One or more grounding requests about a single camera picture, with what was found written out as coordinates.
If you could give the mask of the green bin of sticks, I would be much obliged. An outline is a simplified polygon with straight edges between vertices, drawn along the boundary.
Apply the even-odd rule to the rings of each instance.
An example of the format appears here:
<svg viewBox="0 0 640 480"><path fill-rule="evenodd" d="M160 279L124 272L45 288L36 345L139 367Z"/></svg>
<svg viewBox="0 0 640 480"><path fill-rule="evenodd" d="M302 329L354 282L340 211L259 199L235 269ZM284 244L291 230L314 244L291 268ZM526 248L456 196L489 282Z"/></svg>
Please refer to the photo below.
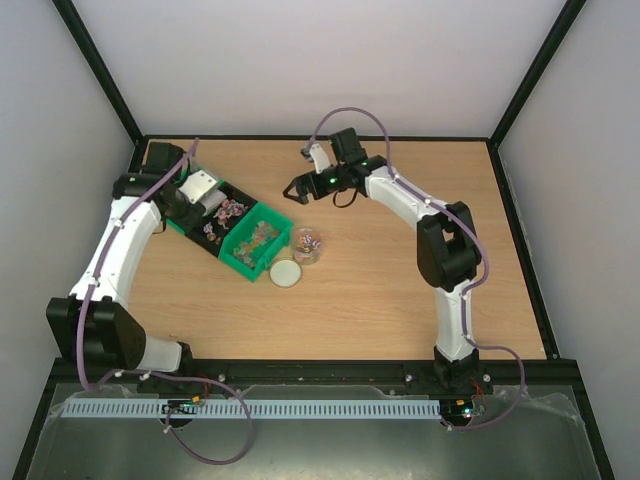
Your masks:
<svg viewBox="0 0 640 480"><path fill-rule="evenodd" d="M187 235L194 228L193 219L189 214L167 215L165 221L181 235Z"/></svg>

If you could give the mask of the black bin of lollipops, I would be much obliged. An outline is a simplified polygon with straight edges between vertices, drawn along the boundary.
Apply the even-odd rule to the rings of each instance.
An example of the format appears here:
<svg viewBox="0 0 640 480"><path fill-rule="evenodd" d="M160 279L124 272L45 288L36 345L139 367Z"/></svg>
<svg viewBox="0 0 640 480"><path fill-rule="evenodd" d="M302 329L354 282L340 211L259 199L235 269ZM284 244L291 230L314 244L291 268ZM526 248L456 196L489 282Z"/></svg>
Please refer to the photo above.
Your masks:
<svg viewBox="0 0 640 480"><path fill-rule="evenodd" d="M213 208L199 219L186 237L218 257L223 241L257 203L244 191L223 182L213 193Z"/></svg>

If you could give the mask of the green bin of gummies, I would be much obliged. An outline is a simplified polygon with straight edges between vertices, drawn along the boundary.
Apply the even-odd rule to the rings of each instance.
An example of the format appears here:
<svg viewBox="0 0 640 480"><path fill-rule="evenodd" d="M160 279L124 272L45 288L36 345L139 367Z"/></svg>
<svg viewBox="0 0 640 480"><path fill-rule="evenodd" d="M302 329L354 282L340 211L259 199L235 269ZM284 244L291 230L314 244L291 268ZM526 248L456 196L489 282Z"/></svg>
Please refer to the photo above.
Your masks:
<svg viewBox="0 0 640 480"><path fill-rule="evenodd" d="M224 237L218 259L255 282L289 244L292 228L292 220L259 202Z"/></svg>

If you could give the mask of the white jar lid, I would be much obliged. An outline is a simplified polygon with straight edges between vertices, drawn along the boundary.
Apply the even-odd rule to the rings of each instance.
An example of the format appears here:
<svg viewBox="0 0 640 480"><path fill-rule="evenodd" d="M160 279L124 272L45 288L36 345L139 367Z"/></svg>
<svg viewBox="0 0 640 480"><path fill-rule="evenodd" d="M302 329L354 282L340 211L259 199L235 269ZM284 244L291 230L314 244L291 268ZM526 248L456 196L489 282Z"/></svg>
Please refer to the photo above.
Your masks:
<svg viewBox="0 0 640 480"><path fill-rule="evenodd" d="M292 258L278 258L270 267L269 278L279 288L294 287L302 277L301 266Z"/></svg>

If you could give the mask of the metal candy scoop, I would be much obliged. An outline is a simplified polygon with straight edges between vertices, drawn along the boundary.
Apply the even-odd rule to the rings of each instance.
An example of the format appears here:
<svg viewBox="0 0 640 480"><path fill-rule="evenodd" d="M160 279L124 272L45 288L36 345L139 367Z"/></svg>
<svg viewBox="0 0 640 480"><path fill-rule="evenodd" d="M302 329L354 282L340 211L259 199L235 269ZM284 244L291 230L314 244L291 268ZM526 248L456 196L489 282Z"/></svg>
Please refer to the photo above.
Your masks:
<svg viewBox="0 0 640 480"><path fill-rule="evenodd" d="M209 191L206 195L200 198L199 203L204 208L204 216L211 214L214 210L216 210L225 200L227 199L227 195L221 191L220 189L213 189Z"/></svg>

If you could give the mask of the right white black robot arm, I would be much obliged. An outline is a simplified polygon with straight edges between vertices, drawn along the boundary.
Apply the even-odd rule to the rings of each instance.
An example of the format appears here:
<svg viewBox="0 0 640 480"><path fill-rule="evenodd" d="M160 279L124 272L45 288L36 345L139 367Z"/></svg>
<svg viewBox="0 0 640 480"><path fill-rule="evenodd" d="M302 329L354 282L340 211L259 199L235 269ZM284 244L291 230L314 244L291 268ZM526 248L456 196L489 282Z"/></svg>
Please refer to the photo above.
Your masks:
<svg viewBox="0 0 640 480"><path fill-rule="evenodd" d="M418 271L435 289L434 375L443 389L460 390L479 367L471 296L485 256L469 207L443 202L419 189L392 166L389 156L368 155L352 128L330 135L328 143L334 161L315 139L307 142L301 155L313 169L295 177L283 196L305 205L353 190L387 207L415 230Z"/></svg>

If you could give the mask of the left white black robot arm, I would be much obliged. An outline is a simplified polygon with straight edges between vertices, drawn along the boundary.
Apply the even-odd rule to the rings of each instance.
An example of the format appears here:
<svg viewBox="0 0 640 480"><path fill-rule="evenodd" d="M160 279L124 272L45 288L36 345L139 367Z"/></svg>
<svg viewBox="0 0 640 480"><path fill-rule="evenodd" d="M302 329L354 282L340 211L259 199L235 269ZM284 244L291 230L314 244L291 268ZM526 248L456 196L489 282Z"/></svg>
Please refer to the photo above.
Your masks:
<svg viewBox="0 0 640 480"><path fill-rule="evenodd" d="M180 185L194 175L197 148L169 148L150 168L121 175L113 185L108 221L78 282L64 298L52 298L46 318L63 358L75 364L82 387L95 390L90 366L110 379L125 373L142 379L188 369L188 344L155 337L128 310L129 295L144 250L169 218L200 212Z"/></svg>

